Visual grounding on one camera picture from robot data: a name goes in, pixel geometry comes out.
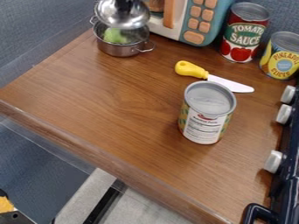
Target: yellow knife handle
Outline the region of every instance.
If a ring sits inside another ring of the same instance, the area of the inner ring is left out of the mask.
[[[180,60],[176,66],[175,70],[177,74],[193,76],[199,79],[207,80],[209,72],[200,66],[196,66],[188,61]]]

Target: wood grain surface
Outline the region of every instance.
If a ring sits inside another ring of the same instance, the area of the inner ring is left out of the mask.
[[[293,82],[267,77],[257,61],[234,64],[211,47],[150,38],[155,51],[114,58],[88,31],[1,89],[0,111],[196,223],[238,223],[248,203],[268,204],[271,175],[261,168],[279,143],[275,115]],[[255,88],[236,94],[216,144],[177,129],[184,89],[197,81],[175,74],[179,60]]]

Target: silver pot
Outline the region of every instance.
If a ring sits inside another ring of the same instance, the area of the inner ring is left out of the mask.
[[[103,35],[108,26],[99,21],[97,17],[91,17],[90,23],[94,26],[94,35],[98,39],[98,47],[107,54],[115,57],[129,57],[138,53],[151,52],[155,49],[156,45],[149,41],[150,30],[146,25],[134,30],[123,30],[122,34],[132,41],[130,44],[122,45],[104,41]]]

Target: white knife blade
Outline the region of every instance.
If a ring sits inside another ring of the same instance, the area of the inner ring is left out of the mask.
[[[239,82],[232,81],[232,80],[226,80],[223,78],[220,78],[216,75],[209,74],[208,75],[209,81],[217,82],[218,84],[221,84],[231,90],[234,93],[252,93],[254,92],[254,88],[249,87],[247,85],[240,84]]]

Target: tomato sauce can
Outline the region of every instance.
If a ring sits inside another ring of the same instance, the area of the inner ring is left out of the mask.
[[[215,144],[224,135],[237,100],[226,87],[212,81],[197,81],[184,91],[178,128],[197,144]]]
[[[261,57],[261,70],[278,80],[289,80],[299,73],[299,35],[290,31],[272,34]]]
[[[256,3],[235,3],[231,8],[220,52],[233,62],[253,59],[269,20],[269,13]]]

